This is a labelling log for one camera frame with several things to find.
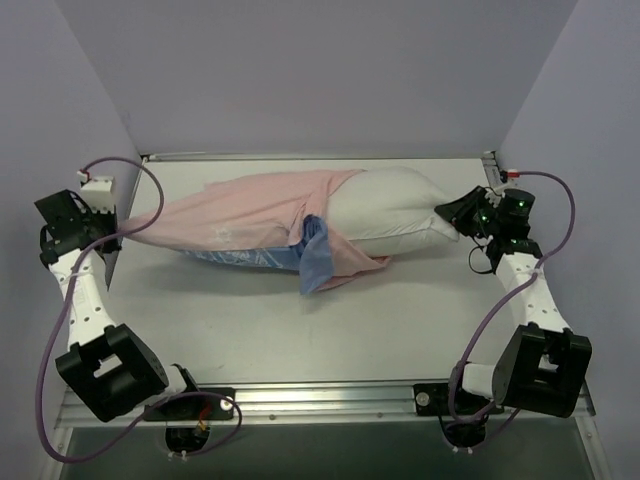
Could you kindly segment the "white pillow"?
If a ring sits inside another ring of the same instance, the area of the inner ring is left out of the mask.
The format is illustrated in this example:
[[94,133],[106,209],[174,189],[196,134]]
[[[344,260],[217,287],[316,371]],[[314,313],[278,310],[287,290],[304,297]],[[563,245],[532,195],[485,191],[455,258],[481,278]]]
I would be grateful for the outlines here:
[[459,240],[435,212],[452,199],[414,169],[367,170],[331,194],[326,223],[370,257],[410,253]]

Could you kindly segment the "blue pink printed pillowcase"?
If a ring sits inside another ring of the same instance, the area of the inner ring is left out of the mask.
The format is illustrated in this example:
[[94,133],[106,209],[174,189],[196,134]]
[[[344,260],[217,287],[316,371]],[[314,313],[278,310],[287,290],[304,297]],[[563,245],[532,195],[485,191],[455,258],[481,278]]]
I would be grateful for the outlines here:
[[353,170],[267,173],[207,185],[123,221],[131,240],[236,266],[296,271],[310,294],[387,266],[330,227],[328,200]]

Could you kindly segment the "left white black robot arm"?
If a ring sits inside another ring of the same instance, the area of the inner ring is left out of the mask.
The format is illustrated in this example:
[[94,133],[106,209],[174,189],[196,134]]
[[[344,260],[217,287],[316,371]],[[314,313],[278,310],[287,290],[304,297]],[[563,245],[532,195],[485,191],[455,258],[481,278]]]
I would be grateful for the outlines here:
[[189,372],[164,365],[128,326],[111,319],[103,302],[104,257],[120,248],[112,236],[114,210],[91,207],[70,190],[35,206],[45,221],[40,259],[61,290],[69,328],[67,351],[55,361],[59,376],[103,422],[163,397],[177,418],[194,417],[202,395]]

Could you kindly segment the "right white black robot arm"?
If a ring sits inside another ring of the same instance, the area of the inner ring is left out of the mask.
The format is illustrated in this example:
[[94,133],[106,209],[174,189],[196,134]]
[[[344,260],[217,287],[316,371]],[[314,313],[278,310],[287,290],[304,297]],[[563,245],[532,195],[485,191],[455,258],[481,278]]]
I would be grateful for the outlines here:
[[[559,312],[543,265],[549,255],[530,238],[532,194],[506,188],[499,195],[485,187],[436,207],[435,212],[462,236],[485,239],[491,272],[506,294],[481,321],[444,388],[450,415],[475,422],[483,407],[462,415],[480,397],[490,407],[511,407],[559,418],[572,415],[592,355],[590,340],[573,332]],[[512,312],[515,329],[493,365],[469,360],[474,345],[504,307]]]

